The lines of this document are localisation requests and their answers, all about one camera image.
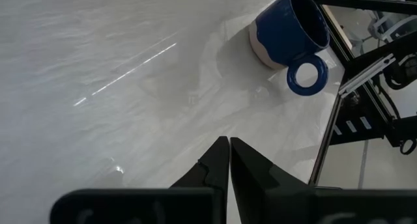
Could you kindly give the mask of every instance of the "marble surface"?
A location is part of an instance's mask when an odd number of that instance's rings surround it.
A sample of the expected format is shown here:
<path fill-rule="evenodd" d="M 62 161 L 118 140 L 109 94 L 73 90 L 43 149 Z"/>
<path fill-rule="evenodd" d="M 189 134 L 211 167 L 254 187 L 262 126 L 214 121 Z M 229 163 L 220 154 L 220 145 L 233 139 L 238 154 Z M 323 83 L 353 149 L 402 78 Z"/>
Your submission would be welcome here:
<path fill-rule="evenodd" d="M 0 223 L 47 223 L 74 189 L 168 187 L 220 135 L 307 182 L 343 68 L 320 52 L 328 85 L 303 97 L 264 67 L 247 25 L 272 1 L 0 0 Z"/>

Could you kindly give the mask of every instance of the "ceramic mug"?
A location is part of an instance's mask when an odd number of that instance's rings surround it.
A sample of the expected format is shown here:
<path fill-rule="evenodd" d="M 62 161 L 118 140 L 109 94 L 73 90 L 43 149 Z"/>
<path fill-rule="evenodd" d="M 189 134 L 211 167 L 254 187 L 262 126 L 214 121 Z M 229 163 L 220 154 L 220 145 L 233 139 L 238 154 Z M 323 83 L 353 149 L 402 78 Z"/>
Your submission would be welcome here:
<path fill-rule="evenodd" d="M 271 68 L 288 66 L 288 86 L 302 96 L 318 93 L 327 83 L 327 65 L 315 53 L 327 48 L 329 41 L 327 24 L 313 0 L 277 0 L 250 25 L 254 52 Z M 310 87 L 296 80 L 304 63 L 317 69 L 317 81 Z"/>

